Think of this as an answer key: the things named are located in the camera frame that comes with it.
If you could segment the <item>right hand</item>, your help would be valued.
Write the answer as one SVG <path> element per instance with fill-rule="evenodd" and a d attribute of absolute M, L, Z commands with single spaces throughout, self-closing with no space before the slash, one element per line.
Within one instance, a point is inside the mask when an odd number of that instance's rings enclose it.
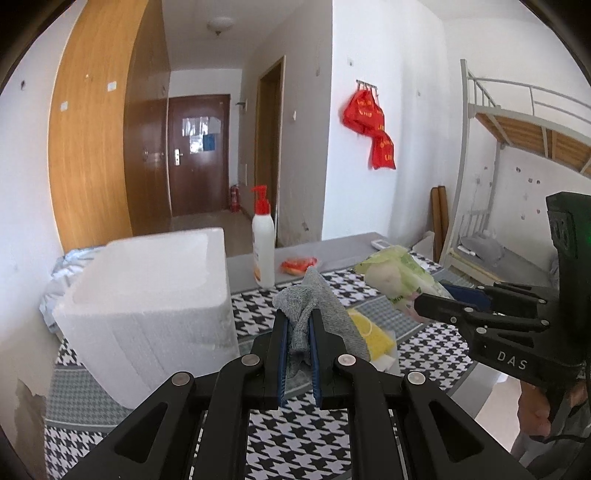
<path fill-rule="evenodd" d="M 526 382 L 520 383 L 518 421 L 520 432 L 528 436 L 547 438 L 551 432 L 550 403 L 545 393 Z"/>

